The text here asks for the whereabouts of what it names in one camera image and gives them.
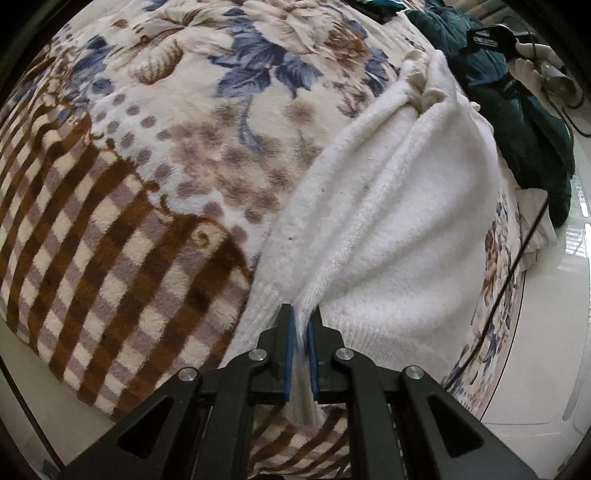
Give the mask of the white gloved hand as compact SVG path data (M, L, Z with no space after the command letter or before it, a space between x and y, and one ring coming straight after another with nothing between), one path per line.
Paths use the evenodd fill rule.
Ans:
M517 42L515 47L518 58L509 63L510 73L540 102L545 101L546 97L542 92L543 77L537 71L536 61L548 61L557 69L561 69L564 62L548 45Z

